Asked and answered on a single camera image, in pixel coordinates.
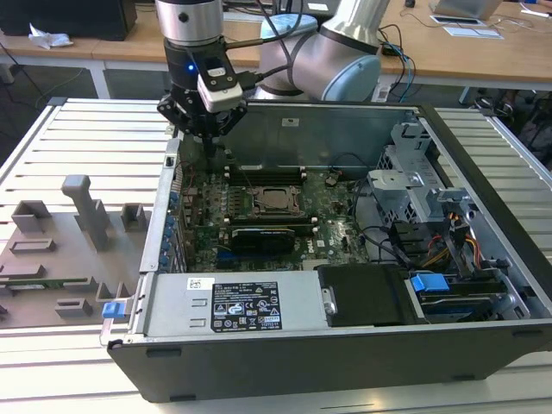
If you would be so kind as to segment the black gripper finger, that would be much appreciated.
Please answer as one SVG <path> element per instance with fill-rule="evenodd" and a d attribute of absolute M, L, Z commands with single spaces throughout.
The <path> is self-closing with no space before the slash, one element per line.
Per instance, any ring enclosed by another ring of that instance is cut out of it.
<path fill-rule="evenodd" d="M 241 101 L 237 107 L 217 112 L 210 117 L 210 165 L 212 165 L 212 161 L 216 157 L 217 147 L 221 138 L 232 130 L 247 114 L 247 111 L 247 103 Z"/>
<path fill-rule="evenodd" d="M 163 115 L 184 136 L 197 137 L 202 144 L 200 165 L 211 168 L 211 114 L 200 96 L 164 96 L 157 105 Z"/>

